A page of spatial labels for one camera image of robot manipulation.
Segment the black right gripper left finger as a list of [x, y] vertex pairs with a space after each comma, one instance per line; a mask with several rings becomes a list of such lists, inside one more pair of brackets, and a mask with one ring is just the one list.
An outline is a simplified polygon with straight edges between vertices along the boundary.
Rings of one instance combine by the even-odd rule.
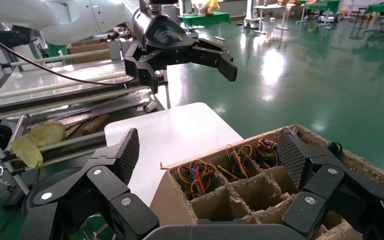
[[119, 143], [97, 149], [77, 172], [38, 192], [21, 240], [68, 240], [88, 217], [100, 214], [121, 240], [142, 240], [158, 217], [128, 187], [140, 153], [137, 129]]

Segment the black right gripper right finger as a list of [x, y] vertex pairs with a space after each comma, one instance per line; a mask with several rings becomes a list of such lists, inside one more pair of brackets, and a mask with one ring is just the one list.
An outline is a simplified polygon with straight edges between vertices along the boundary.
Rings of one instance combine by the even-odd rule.
[[283, 225], [311, 239], [334, 212], [365, 240], [384, 240], [384, 184], [352, 171], [330, 150], [303, 142], [287, 127], [279, 132], [277, 154], [299, 189]]

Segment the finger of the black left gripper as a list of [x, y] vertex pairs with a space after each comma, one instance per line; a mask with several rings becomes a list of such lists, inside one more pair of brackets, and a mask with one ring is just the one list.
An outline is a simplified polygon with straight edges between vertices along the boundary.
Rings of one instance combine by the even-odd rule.
[[213, 41], [199, 38], [191, 49], [191, 62], [194, 64], [215, 68], [229, 82], [235, 82], [238, 67], [234, 58], [228, 53], [228, 48]]
[[149, 52], [132, 44], [124, 55], [125, 73], [138, 80], [141, 86], [148, 86], [153, 94], [158, 93], [158, 78], [153, 67], [159, 51]]

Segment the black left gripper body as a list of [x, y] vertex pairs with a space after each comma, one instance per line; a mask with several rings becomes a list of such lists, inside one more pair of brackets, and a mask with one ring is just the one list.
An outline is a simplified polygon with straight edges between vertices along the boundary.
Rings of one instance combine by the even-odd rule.
[[158, 66], [190, 63], [196, 41], [163, 11], [146, 8], [133, 19], [133, 31], [142, 49]]

